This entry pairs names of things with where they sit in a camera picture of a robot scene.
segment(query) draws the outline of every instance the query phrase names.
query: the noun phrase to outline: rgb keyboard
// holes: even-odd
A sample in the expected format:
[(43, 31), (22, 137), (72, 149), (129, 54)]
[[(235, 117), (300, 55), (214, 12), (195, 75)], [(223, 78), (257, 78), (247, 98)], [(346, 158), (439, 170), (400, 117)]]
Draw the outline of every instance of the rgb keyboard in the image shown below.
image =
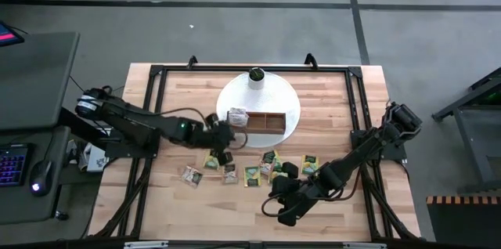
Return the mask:
[(0, 146), (0, 187), (23, 185), (31, 150), (29, 143)]

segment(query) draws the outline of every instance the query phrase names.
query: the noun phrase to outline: concrete floor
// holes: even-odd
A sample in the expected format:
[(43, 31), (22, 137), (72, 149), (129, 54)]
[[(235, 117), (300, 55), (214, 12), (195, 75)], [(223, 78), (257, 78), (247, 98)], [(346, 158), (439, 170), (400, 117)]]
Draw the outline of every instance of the concrete floor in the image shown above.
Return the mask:
[[(138, 0), (170, 2), (312, 2), (350, 0)], [(369, 4), (498, 5), (500, 0), (358, 0)], [(382, 65), (390, 96), (424, 120), (406, 143), (416, 213), (423, 237), (434, 235), (429, 195), (454, 195), (476, 182), (452, 118), (430, 115), (500, 66), (500, 12), (361, 11), (370, 63)], [(131, 62), (301, 63), (312, 52), (323, 64), (360, 64), (350, 9), (127, 8), (0, 5), (0, 20), (30, 33), (81, 33), (72, 75), (84, 88), (124, 84)], [(65, 105), (78, 89), (70, 84)], [(78, 238), (91, 213), (96, 186), (70, 189), (61, 226), (47, 221), (0, 226), (3, 244)]]

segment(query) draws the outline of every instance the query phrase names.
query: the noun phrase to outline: white round platform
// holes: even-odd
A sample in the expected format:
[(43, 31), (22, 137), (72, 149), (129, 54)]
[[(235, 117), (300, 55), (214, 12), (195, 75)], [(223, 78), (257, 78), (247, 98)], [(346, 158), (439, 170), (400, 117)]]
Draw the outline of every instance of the white round platform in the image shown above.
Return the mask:
[(219, 119), (226, 119), (230, 108), (245, 108), (249, 112), (269, 112), (286, 114), (286, 130), (283, 135), (249, 134), (248, 147), (270, 147), (281, 143), (292, 134), (299, 122), (301, 104), (294, 88), (283, 78), (265, 72), (265, 87), (250, 89), (248, 73), (231, 80), (221, 91), (216, 111)]

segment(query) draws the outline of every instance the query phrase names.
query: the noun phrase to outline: wooden table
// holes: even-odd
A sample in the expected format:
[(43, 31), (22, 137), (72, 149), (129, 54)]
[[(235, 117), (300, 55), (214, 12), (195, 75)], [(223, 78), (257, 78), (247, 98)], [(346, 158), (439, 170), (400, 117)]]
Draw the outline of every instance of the wooden table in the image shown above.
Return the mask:
[[(124, 100), (142, 106), (146, 91), (149, 63), (131, 64), (124, 89)], [(369, 110), (374, 126), (380, 125), (388, 99), (383, 70), (380, 66), (362, 66)], [(240, 72), (169, 72), (162, 110), (195, 106), (203, 114), (215, 112), (219, 92)], [(294, 133), (276, 146), (284, 161), (300, 164), (301, 155), (311, 154), (320, 162), (343, 157), (351, 150), (352, 130), (348, 96), (343, 74), (277, 73), (295, 88), (301, 102), (301, 119)], [(359, 92), (353, 80), (355, 98)], [(153, 90), (152, 106), (156, 102), (157, 85)], [(198, 118), (190, 112), (180, 113)], [(233, 152), (238, 167), (238, 185), (222, 185), (220, 171), (203, 169), (206, 150), (188, 150), (162, 140), (146, 198), (141, 239), (162, 240), (287, 240), (287, 241), (367, 241), (370, 240), (362, 186), (356, 186), (350, 200), (319, 202), (295, 227), (279, 224), (275, 218), (261, 213), (261, 204), (271, 186), (243, 186), (243, 167), (256, 165), (268, 149), (244, 148)], [(99, 188), (89, 234), (99, 231), (111, 218), (124, 199), (129, 159), (113, 162), (105, 171)], [(204, 173), (197, 189), (179, 180), (186, 165)], [(383, 162), (381, 171), (389, 204), (409, 228), (420, 235), (409, 183), (402, 167)], [(356, 171), (345, 189), (351, 191)], [(277, 212), (277, 203), (267, 210)], [(375, 207), (378, 229), (383, 232), (379, 207)], [(129, 229), (135, 216), (135, 205), (129, 218)]]

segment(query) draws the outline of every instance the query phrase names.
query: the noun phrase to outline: computer mouse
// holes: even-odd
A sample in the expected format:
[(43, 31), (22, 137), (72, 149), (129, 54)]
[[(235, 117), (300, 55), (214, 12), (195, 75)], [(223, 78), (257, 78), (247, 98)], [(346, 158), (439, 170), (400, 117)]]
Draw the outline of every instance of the computer mouse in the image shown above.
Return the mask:
[(42, 160), (33, 166), (30, 172), (30, 191), (36, 197), (49, 193), (52, 186), (52, 162)]

